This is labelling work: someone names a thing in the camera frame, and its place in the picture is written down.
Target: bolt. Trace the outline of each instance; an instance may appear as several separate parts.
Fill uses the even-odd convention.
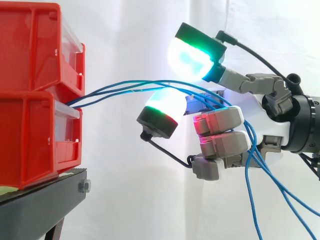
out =
[[[79,184],[79,191],[81,193],[89,193],[91,189],[91,181],[89,179],[83,180]]]

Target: red storage bin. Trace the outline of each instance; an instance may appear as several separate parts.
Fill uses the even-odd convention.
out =
[[[0,186],[19,189],[81,163],[82,112],[50,92],[0,91]]]
[[[0,1],[0,91],[85,94],[85,46],[56,3]]]

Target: white wall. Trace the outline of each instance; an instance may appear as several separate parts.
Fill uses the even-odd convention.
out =
[[[210,36],[227,30],[283,74],[298,73],[304,91],[318,95],[317,0],[57,2],[86,45],[87,93],[124,80],[177,79],[167,64],[167,48],[181,22],[187,22]],[[270,73],[232,46],[225,65],[242,74]],[[228,169],[224,180],[204,182],[140,140],[142,128],[136,118],[150,95],[118,96],[83,109],[81,167],[88,168],[92,188],[65,218],[61,239],[257,239],[244,168]],[[170,140],[157,142],[183,159],[200,152],[190,117]],[[289,190],[320,211],[319,182],[296,155],[286,153],[271,170]],[[249,176],[264,239],[310,239],[263,171],[249,170]],[[320,218],[294,206],[320,238]]]

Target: blue cable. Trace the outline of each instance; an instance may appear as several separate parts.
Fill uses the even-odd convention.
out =
[[[102,91],[104,89],[108,89],[108,88],[111,88],[111,87],[115,87],[115,86],[119,86],[119,85],[123,85],[123,84],[128,84],[128,83],[139,83],[139,84],[126,86],[126,87],[122,87],[122,88],[117,88],[117,89],[113,89],[113,90],[109,90],[109,91]],[[141,87],[141,86],[149,85],[149,84],[158,84],[158,85],[161,85],[163,87],[173,87],[173,86],[170,86],[170,85],[167,85],[167,84],[163,84],[163,83],[182,84],[182,85],[186,85],[186,86],[189,86],[189,87],[193,87],[193,88],[199,89],[199,90],[204,91],[206,93],[215,95],[216,98],[218,98],[219,100],[221,100],[221,101],[225,102],[226,104],[228,104],[229,106],[231,106],[231,103],[229,103],[223,97],[221,97],[221,96],[219,96],[219,95],[217,95],[217,94],[215,94],[215,93],[213,93],[213,92],[211,92],[211,91],[209,91],[209,90],[207,90],[207,89],[205,89],[203,87],[200,87],[200,86],[197,86],[197,85],[194,85],[194,84],[191,84],[191,83],[187,83],[187,82],[183,82],[183,81],[175,81],[175,80],[154,80],[154,81],[151,81],[151,80],[128,80],[128,81],[122,81],[122,82],[118,82],[118,83],[115,83],[115,84],[112,84],[112,85],[109,85],[109,86],[102,87],[102,88],[100,88],[100,89],[98,89],[96,91],[93,91],[93,92],[89,93],[88,95],[85,95],[85,96],[79,97],[79,98],[77,98],[77,99],[75,99],[73,101],[70,101],[66,105],[68,105],[68,106],[73,105],[73,104],[75,104],[75,103],[77,103],[77,102],[79,102],[79,101],[81,101],[83,99],[89,98],[89,97],[94,97],[94,96],[98,96],[98,95],[114,93],[114,92],[127,90],[127,89],[131,89],[131,88],[137,88],[137,87]]]
[[[253,156],[253,157],[254,157],[254,160],[258,163],[258,165],[261,166],[261,168],[264,167],[264,169],[263,169],[263,168],[262,168],[262,169],[263,169],[265,172],[269,172],[269,173],[272,175],[272,173],[270,172],[267,164],[265,163],[265,161],[263,160],[260,152],[259,152],[258,149],[257,149],[257,135],[256,135],[256,132],[255,132],[254,128],[253,128],[253,127],[250,125],[250,123],[248,123],[247,121],[245,121],[244,126],[245,126],[245,129],[247,130],[247,132],[248,132],[248,134],[249,134],[250,140],[253,140],[253,142],[255,143],[254,145],[252,145],[252,150],[250,151],[250,154],[253,153],[253,151],[256,151],[256,152],[257,152],[257,155],[258,155],[258,157],[259,157],[260,159],[257,159],[255,156]],[[249,164],[250,164],[250,161],[251,161],[251,157],[252,157],[252,155],[250,156],[250,154],[249,154],[249,157],[248,157],[248,159],[247,159],[247,161],[246,161],[245,169],[248,169],[248,167],[249,167]],[[279,189],[280,189],[280,191],[281,191],[281,193],[282,193],[282,195],[283,195],[286,203],[289,205],[289,207],[291,208],[291,210],[293,211],[293,213],[296,215],[296,217],[299,219],[299,221],[301,222],[301,224],[304,226],[304,228],[305,228],[305,229],[307,230],[307,232],[310,234],[310,236],[312,237],[312,239],[313,239],[313,240],[317,240],[316,237],[315,237],[315,235],[313,234],[313,232],[312,232],[311,229],[309,228],[309,226],[306,224],[306,222],[303,220],[303,218],[299,215],[299,213],[297,212],[297,210],[295,209],[295,207],[294,207],[294,206],[292,205],[292,203],[290,202],[290,200],[289,200],[289,198],[287,197],[285,191],[281,188],[281,186],[280,186],[279,184],[277,184],[277,182],[275,182],[275,183],[276,183],[276,185],[279,187]]]
[[[118,86],[118,85],[122,85],[122,84],[128,84],[128,83],[140,83],[140,84],[136,84],[136,85],[131,85],[131,86],[127,86],[127,87],[123,87],[123,88],[118,88],[118,89],[113,89],[113,90],[110,90],[110,91],[104,91],[104,92],[100,92],[104,89],[108,89],[108,88],[111,88],[111,87],[115,87],[115,86]],[[202,87],[199,87],[199,86],[196,86],[196,85],[193,85],[193,84],[190,84],[190,83],[187,83],[187,82],[181,82],[181,81],[175,81],[175,80],[156,80],[156,81],[146,81],[146,80],[129,80],[129,81],[123,81],[123,82],[118,82],[118,83],[115,83],[115,84],[112,84],[112,85],[109,85],[109,86],[106,86],[106,87],[103,87],[103,88],[100,88],[84,97],[82,97],[82,99],[84,98],[88,98],[88,97],[93,97],[93,96],[98,96],[98,95],[103,95],[103,94],[107,94],[107,93],[112,93],[112,92],[117,92],[117,91],[120,91],[120,90],[125,90],[125,89],[130,89],[130,88],[134,88],[134,87],[139,87],[139,86],[144,86],[144,85],[148,85],[148,84],[158,84],[158,85],[161,85],[161,86],[164,86],[164,87],[171,87],[171,88],[175,88],[175,89],[178,89],[179,91],[181,92],[184,92],[188,95],[195,95],[194,98],[199,100],[201,103],[205,104],[207,107],[211,108],[211,109],[215,109],[213,106],[209,105],[207,102],[201,100],[200,98],[203,98],[207,101],[210,101],[216,105],[218,105],[219,107],[225,107],[223,104],[209,98],[209,97],[206,97],[206,96],[203,96],[199,93],[196,93],[196,92],[193,92],[193,91],[190,91],[190,90],[186,90],[186,89],[183,89],[183,88],[177,88],[177,87],[173,87],[173,86],[170,86],[170,85],[166,85],[166,84],[163,84],[163,83],[175,83],[175,84],[182,84],[182,85],[186,85],[186,86],[190,86],[190,87],[193,87],[193,88],[196,88],[196,89],[199,89],[199,90],[202,90],[206,93],[209,93],[209,94],[212,94],[214,95],[215,97],[217,97],[218,99],[220,99],[221,101],[223,101],[224,103],[226,103],[227,105],[231,106],[231,104],[225,100],[223,97],[205,89],[205,88],[202,88]],[[116,96],[116,95],[120,95],[120,94],[126,94],[126,93],[132,93],[132,92],[146,92],[146,91],[154,91],[156,89],[161,89],[162,87],[158,87],[158,88],[146,88],[146,89],[136,89],[136,90],[130,90],[130,91],[123,91],[123,92],[118,92],[118,93],[115,93],[115,94],[110,94],[108,96],[105,96],[103,98],[100,98],[98,99],[97,101],[94,101],[94,102],[90,102],[90,103],[87,103],[87,104],[84,104],[84,105],[80,105],[80,106],[76,106],[74,108],[81,108],[81,107],[85,107],[85,106],[88,106],[88,105],[91,105],[91,104],[94,104],[94,103],[97,103],[99,101],[102,101],[106,98],[110,98],[110,97],[113,97],[113,96]],[[69,105],[72,105],[73,102],[79,102],[80,100],[82,100],[81,98],[77,98],[75,99],[74,101],[71,101],[69,103]],[[250,165],[250,160],[251,158],[253,157],[253,159],[257,162],[257,164],[271,177],[271,179],[275,182],[275,184],[279,187],[284,199],[286,200],[286,202],[288,203],[288,205],[290,206],[290,208],[292,209],[292,211],[294,212],[294,214],[297,216],[297,218],[300,220],[300,222],[303,224],[303,226],[306,228],[306,230],[309,232],[309,234],[311,235],[312,239],[316,239],[315,236],[313,235],[313,233],[311,232],[311,230],[309,229],[309,227],[307,226],[307,224],[304,222],[304,220],[301,218],[301,216],[298,214],[298,212],[296,211],[296,209],[293,207],[293,205],[291,204],[290,200],[288,199],[287,195],[284,193],[287,192],[287,194],[289,194],[292,198],[294,198],[298,203],[300,203],[303,207],[305,207],[306,209],[308,209],[309,211],[311,211],[312,213],[314,213],[315,215],[319,216],[320,217],[320,214],[318,212],[316,212],[315,210],[313,210],[312,208],[310,208],[309,206],[307,206],[304,202],[302,202],[299,198],[297,198],[295,195],[293,195],[291,192],[289,192],[274,176],[273,174],[270,172],[268,166],[266,165],[266,163],[264,162],[261,154],[259,153],[258,149],[257,149],[257,144],[254,144],[257,142],[257,136],[256,136],[256,133],[253,129],[253,127],[247,122],[245,121],[244,123],[245,125],[245,128],[248,132],[248,135],[250,137],[250,140],[252,142],[252,150],[249,151],[249,157],[248,157],[248,160],[246,162],[246,165],[245,165],[245,178],[246,178],[246,183],[247,183],[247,188],[248,188],[248,193],[249,193],[249,197],[250,197],[250,203],[251,203],[251,209],[252,209],[252,215],[253,215],[253,221],[254,221],[254,225],[255,225],[255,228],[256,228],[256,231],[257,231],[257,234],[259,236],[259,239],[262,239],[262,236],[261,236],[261,232],[259,230],[259,226],[258,226],[258,221],[257,221],[257,217],[256,217],[256,211],[255,211],[255,206],[254,206],[254,201],[253,201],[253,197],[252,197],[252,191],[251,191],[251,186],[250,186],[250,182],[249,182],[249,175],[248,175],[248,168],[249,168],[249,165]],[[252,131],[252,134],[254,136],[254,138],[252,138],[251,136],[251,133],[249,131],[249,128],[251,129]],[[256,158],[256,156],[254,156],[254,152],[256,152],[256,154],[258,155],[258,157],[260,158],[260,161]]]

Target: green led light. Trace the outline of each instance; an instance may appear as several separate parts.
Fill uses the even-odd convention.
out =
[[[207,53],[176,37],[168,50],[168,62],[175,73],[188,82],[201,80],[214,65]]]
[[[165,87],[156,91],[145,106],[157,109],[179,123],[187,109],[186,95],[177,89]]]

